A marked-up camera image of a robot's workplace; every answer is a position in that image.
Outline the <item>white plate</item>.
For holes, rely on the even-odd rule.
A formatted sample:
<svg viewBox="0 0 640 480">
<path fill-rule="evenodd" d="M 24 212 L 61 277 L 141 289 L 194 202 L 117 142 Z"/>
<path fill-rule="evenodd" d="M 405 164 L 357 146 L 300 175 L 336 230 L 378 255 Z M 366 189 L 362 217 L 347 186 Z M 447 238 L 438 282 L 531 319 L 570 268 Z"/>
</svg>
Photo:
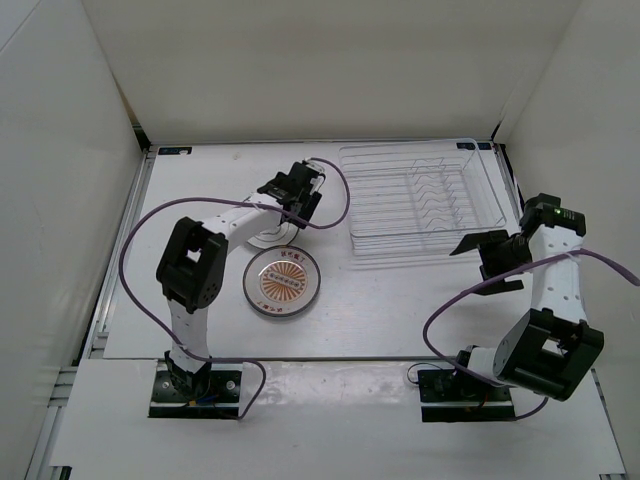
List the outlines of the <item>white plate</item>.
<svg viewBox="0 0 640 480">
<path fill-rule="evenodd" d="M 272 247 L 288 246 L 297 237 L 299 228 L 291 223 L 283 223 L 278 227 L 265 230 L 246 241 L 246 244 L 258 250 Z"/>
</svg>

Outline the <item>orange patterned glass plate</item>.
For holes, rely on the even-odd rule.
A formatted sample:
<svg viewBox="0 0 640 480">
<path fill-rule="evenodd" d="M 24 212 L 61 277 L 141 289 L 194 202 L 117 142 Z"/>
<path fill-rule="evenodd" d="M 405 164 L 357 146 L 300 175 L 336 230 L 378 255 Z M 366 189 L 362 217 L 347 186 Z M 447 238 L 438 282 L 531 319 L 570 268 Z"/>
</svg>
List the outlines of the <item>orange patterned glass plate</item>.
<svg viewBox="0 0 640 480">
<path fill-rule="evenodd" d="M 321 282 L 319 265 L 308 252 L 293 246 L 276 246 L 251 259 L 242 286 L 255 311 L 271 318 L 289 318 L 315 303 Z"/>
</svg>

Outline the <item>white wire dish rack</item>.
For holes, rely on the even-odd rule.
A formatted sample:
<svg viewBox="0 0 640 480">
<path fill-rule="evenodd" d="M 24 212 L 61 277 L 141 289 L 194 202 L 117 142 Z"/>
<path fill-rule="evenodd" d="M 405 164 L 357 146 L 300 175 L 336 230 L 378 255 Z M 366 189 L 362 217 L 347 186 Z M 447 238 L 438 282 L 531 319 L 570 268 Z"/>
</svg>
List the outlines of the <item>white wire dish rack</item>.
<svg viewBox="0 0 640 480">
<path fill-rule="evenodd" d="M 360 257 L 449 253 L 507 216 L 472 139 L 371 143 L 339 151 L 351 192 L 349 232 Z"/>
</svg>

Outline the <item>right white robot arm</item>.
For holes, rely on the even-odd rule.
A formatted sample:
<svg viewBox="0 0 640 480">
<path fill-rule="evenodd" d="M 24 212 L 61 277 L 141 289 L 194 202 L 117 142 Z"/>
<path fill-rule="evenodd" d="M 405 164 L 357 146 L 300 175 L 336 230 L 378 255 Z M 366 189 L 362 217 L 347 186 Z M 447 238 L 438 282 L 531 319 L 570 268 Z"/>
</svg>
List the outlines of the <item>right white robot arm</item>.
<svg viewBox="0 0 640 480">
<path fill-rule="evenodd" d="M 460 399 L 480 393 L 486 379 L 554 400 L 567 400 L 604 347 L 604 335 L 590 327 L 581 300 L 580 268 L 570 252 L 583 245 L 583 214 L 562 207 L 558 197 L 540 193 L 524 205 L 519 232 L 492 230 L 465 235 L 454 254 L 475 250 L 481 259 L 482 296 L 521 290 L 504 274 L 533 264 L 531 304 L 495 348 L 469 346 L 449 375 Z"/>
</svg>

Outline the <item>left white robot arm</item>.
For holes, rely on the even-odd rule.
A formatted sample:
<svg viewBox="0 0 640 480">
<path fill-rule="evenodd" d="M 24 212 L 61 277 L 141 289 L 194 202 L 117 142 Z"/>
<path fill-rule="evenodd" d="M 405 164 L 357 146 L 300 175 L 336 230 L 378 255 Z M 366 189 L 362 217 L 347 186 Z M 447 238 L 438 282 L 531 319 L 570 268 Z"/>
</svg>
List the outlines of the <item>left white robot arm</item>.
<svg viewBox="0 0 640 480">
<path fill-rule="evenodd" d="M 318 163 L 296 162 L 226 212 L 204 221 L 184 217 L 175 224 L 156 279 L 177 336 L 165 359 L 174 388 L 186 399 L 202 398 L 210 386 L 208 308 L 221 292 L 228 255 L 283 223 L 303 227 L 322 198 L 324 177 Z"/>
</svg>

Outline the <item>right blue corner label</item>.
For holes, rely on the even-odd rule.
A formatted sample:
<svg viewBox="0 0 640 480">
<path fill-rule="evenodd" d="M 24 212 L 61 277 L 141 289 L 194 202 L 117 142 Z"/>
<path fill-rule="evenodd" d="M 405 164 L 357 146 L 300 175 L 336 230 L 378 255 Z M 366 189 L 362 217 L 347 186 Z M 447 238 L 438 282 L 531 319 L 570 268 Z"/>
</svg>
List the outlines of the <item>right blue corner label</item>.
<svg viewBox="0 0 640 480">
<path fill-rule="evenodd" d="M 481 151 L 491 151 L 493 146 L 490 142 L 457 142 L 456 148 L 460 150 L 481 150 Z"/>
</svg>

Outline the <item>blue corner label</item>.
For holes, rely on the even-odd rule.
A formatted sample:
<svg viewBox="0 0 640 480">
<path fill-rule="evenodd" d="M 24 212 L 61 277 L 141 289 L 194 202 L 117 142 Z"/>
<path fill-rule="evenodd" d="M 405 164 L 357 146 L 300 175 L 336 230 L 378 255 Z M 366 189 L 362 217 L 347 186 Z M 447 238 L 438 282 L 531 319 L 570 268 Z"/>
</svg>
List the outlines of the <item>blue corner label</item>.
<svg viewBox="0 0 640 480">
<path fill-rule="evenodd" d="M 457 142 L 456 148 L 460 150 L 481 150 L 481 151 L 491 151 L 493 146 L 490 142 Z"/>
<path fill-rule="evenodd" d="M 160 147 L 157 151 L 158 155 L 170 155 L 170 156 L 183 156 L 190 155 L 192 153 L 191 146 L 180 146 L 180 147 Z"/>
</svg>

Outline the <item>left blue corner label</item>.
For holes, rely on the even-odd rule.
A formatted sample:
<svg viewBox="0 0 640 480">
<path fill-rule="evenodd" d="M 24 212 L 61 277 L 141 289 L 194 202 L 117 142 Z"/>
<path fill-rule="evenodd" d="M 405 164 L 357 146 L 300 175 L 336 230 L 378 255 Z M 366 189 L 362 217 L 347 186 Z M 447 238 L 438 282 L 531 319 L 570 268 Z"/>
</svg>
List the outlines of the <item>left blue corner label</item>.
<svg viewBox="0 0 640 480">
<path fill-rule="evenodd" d="M 160 147 L 157 151 L 158 155 L 170 155 L 170 156 L 183 156 L 190 155 L 192 153 L 191 146 L 180 146 L 180 147 Z"/>
</svg>

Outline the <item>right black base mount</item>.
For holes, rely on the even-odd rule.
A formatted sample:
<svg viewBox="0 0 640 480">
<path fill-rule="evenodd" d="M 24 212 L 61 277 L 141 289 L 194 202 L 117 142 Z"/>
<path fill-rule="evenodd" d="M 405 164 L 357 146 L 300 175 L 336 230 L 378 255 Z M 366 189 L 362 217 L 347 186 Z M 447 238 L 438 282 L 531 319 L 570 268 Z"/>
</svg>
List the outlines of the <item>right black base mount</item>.
<svg viewBox="0 0 640 480">
<path fill-rule="evenodd" d="M 515 408 L 508 387 L 494 387 L 454 369 L 420 363 L 408 370 L 419 389 L 423 423 L 508 421 Z"/>
</svg>

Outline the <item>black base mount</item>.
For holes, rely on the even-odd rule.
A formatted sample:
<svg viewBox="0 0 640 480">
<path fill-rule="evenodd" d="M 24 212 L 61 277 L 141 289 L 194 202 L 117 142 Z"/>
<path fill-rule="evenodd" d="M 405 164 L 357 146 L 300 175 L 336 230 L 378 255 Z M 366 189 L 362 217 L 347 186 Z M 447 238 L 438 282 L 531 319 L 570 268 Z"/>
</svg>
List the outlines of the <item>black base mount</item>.
<svg viewBox="0 0 640 480">
<path fill-rule="evenodd" d="M 152 419 L 231 420 L 240 413 L 242 367 L 214 366 L 204 389 L 184 396 L 164 363 L 156 368 L 147 416 Z"/>
<path fill-rule="evenodd" d="M 423 423 L 508 421 L 515 408 L 508 387 L 494 387 L 454 369 L 420 363 L 408 370 L 419 389 Z"/>
</svg>

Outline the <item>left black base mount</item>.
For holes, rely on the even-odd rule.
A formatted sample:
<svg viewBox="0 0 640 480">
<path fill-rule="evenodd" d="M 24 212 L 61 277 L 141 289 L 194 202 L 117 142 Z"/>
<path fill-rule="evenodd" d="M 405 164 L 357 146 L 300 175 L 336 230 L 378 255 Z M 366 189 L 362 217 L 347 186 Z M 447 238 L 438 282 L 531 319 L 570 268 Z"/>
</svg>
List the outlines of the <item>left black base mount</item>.
<svg viewBox="0 0 640 480">
<path fill-rule="evenodd" d="M 147 416 L 152 419 L 231 420 L 240 413 L 242 367 L 214 366 L 204 389 L 184 396 L 164 363 L 156 368 Z"/>
</svg>

